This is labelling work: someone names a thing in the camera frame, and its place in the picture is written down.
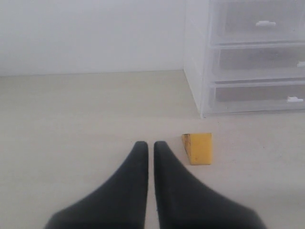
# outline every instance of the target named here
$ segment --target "wooden block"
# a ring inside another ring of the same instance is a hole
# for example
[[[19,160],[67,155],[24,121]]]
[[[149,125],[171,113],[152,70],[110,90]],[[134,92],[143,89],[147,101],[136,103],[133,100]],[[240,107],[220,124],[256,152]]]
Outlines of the wooden block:
[[[213,158],[212,133],[182,135],[191,165],[210,165]]]

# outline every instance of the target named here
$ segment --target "drawer handle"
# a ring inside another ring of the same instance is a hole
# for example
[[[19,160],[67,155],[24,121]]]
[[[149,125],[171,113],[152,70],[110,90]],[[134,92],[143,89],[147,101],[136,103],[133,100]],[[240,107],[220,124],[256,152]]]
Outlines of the drawer handle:
[[[302,102],[304,102],[304,99],[299,99],[298,97],[288,97],[288,99],[287,99],[287,102],[288,103],[302,103]]]
[[[299,61],[299,63],[297,64],[298,68],[304,68],[305,67],[305,61]]]
[[[274,27],[276,26],[276,22],[274,21],[259,21],[256,23],[257,27]]]

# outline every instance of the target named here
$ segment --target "floor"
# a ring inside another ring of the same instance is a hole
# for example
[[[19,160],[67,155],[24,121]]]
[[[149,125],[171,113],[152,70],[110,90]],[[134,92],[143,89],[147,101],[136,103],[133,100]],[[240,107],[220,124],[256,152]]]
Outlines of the floor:
[[[305,228],[305,114],[199,118],[183,72],[0,78],[0,228],[41,229],[122,163],[166,140],[200,180],[272,229]],[[188,165],[180,135],[212,132],[214,164]],[[150,167],[147,229],[158,219]]]

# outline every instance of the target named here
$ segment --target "drawer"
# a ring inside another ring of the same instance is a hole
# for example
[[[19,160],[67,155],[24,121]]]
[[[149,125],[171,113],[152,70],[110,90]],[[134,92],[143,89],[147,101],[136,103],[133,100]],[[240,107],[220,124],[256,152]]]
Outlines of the drawer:
[[[211,43],[303,41],[304,0],[212,0]]]
[[[305,45],[210,49],[211,81],[305,77]]]
[[[216,85],[209,89],[209,108],[217,112],[305,109],[305,82],[266,85]]]

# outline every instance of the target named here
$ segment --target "plastic drawer unit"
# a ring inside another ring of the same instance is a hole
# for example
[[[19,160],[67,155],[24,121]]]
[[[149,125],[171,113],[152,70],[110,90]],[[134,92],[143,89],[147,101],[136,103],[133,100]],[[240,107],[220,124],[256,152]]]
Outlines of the plastic drawer unit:
[[[305,1],[188,0],[184,70],[202,117],[305,109]]]

